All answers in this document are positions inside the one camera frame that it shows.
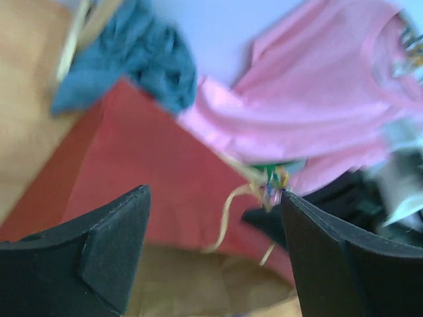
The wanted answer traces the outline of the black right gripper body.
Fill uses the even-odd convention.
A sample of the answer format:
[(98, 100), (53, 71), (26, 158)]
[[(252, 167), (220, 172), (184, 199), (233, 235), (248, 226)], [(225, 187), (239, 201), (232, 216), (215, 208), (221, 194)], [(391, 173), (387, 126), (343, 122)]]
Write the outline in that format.
[(259, 230), (272, 242), (287, 250), (281, 206), (273, 206), (270, 211), (263, 207), (248, 209), (243, 213), (241, 221)]

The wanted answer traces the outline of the green snack bag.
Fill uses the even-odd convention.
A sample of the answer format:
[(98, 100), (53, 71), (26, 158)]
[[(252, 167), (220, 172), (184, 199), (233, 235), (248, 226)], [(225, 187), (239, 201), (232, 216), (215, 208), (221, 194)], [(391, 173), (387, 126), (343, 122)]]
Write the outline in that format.
[(289, 173), (282, 164), (265, 164), (262, 170), (267, 176), (266, 190), (269, 193), (287, 188)]

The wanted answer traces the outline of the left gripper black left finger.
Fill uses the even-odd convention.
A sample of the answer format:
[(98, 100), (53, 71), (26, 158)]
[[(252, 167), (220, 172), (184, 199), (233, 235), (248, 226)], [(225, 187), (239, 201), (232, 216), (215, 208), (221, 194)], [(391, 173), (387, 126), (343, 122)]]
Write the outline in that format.
[(1, 315), (125, 314), (149, 219), (138, 186), (56, 227), (1, 243)]

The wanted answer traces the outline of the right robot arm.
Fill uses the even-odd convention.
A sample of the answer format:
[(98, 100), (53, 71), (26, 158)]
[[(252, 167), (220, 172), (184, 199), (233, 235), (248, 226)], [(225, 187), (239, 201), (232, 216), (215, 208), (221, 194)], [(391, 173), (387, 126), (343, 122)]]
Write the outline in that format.
[[(345, 172), (325, 187), (303, 197), (304, 200), (383, 238), (422, 247), (422, 212), (411, 215), (405, 224), (382, 227), (385, 208), (375, 182), (365, 180), (361, 172)], [(272, 242), (287, 249), (281, 205), (270, 211), (260, 207), (245, 211), (241, 221), (265, 234)]]

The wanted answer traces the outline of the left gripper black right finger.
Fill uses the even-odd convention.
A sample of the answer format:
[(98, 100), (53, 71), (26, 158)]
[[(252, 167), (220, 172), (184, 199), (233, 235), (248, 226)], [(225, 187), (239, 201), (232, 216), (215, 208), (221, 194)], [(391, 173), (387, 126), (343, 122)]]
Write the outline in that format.
[(282, 216), (304, 316), (421, 316), (422, 249), (287, 193)]

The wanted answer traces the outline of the red brown paper bag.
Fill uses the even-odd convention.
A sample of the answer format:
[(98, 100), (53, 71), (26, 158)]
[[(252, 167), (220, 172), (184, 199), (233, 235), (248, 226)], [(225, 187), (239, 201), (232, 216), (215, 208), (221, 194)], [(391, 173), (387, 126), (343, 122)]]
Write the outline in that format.
[(288, 299), (287, 253), (241, 222), (249, 179), (119, 82), (67, 134), (1, 225), (16, 242), (151, 191), (134, 284), (121, 316), (231, 316)]

